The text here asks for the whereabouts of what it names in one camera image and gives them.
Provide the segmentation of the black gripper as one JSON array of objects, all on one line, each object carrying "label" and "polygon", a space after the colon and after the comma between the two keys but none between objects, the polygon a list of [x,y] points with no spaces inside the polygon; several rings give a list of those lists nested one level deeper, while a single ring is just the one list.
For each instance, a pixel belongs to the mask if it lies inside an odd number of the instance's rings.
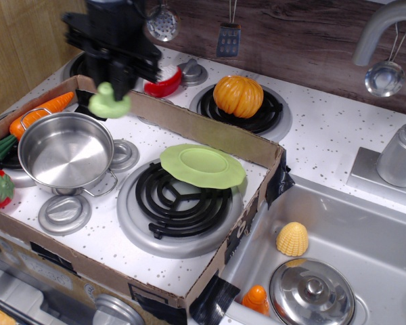
[{"label": "black gripper", "polygon": [[85,14],[66,12],[66,41],[85,52],[87,74],[95,86],[111,83],[122,101],[139,78],[156,81],[160,50],[145,36],[144,6],[88,6]]}]

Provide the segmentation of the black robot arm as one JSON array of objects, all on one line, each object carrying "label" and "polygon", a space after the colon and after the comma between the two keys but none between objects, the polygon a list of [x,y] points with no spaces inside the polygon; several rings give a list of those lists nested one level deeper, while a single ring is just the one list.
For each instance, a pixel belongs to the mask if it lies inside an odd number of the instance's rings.
[{"label": "black robot arm", "polygon": [[66,12],[66,41],[85,52],[88,75],[98,86],[111,84],[114,100],[139,78],[156,82],[160,50],[145,36],[145,1],[86,1],[87,12]]}]

